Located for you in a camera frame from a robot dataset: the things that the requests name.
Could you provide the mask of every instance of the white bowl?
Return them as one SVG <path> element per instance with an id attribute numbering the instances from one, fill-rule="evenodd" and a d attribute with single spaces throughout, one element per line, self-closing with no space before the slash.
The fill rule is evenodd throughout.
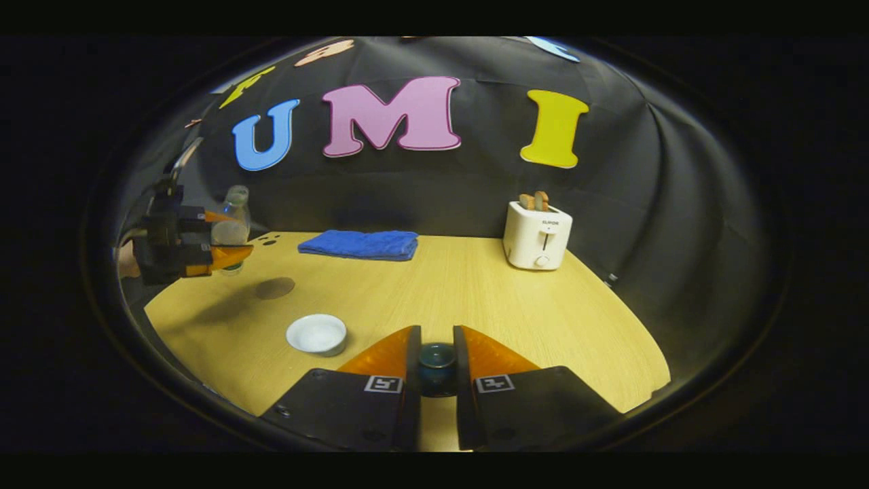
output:
<path id="1" fill-rule="evenodd" d="M 347 326 L 328 314 L 298 318 L 287 328 L 287 343 L 300 352 L 334 357 L 344 351 Z"/>

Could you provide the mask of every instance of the toaster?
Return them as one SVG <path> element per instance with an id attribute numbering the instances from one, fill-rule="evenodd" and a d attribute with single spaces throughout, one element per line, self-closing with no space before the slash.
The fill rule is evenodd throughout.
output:
<path id="1" fill-rule="evenodd" d="M 518 201 L 509 203 L 503 239 L 507 261 L 529 270 L 557 269 L 567 251 L 573 222 L 551 205 L 548 211 L 529 211 Z"/>

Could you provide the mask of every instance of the folded towel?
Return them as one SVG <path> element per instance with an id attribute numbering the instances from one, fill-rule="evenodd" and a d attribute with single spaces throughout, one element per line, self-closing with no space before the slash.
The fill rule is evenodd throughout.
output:
<path id="1" fill-rule="evenodd" d="M 326 231 L 299 244 L 300 253 L 329 255 L 342 258 L 407 261 L 416 251 L 415 232 Z"/>

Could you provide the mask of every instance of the wooden table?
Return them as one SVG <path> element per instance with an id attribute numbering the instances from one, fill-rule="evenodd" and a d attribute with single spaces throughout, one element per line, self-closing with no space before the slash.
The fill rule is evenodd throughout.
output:
<path id="1" fill-rule="evenodd" d="M 309 369 L 337 369 L 409 325 L 422 326 L 423 343 L 452 343 L 453 325 L 467 325 L 540 367 L 567 366 L 620 412 L 670 381 L 646 328 L 570 252 L 556 271 L 514 268 L 493 238 L 420 236 L 407 262 L 299 253 L 296 246 L 317 234 L 270 232 L 252 241 L 240 274 L 179 280 L 145 308 L 191 372 L 256 416 Z M 295 288 L 269 298 L 262 284 L 281 278 Z M 337 357 L 287 344 L 289 324 L 318 312 L 348 327 Z M 421 424 L 424 450 L 458 450 L 455 398 L 423 398 Z"/>

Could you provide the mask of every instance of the hand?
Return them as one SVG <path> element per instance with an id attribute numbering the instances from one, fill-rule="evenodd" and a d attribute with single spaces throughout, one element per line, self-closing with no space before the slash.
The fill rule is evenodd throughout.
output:
<path id="1" fill-rule="evenodd" d="M 121 272 L 121 278 L 137 278 L 142 275 L 139 264 L 136 262 L 136 255 L 133 254 L 132 239 L 121 247 L 121 252 L 118 253 L 117 257 L 117 265 Z"/>

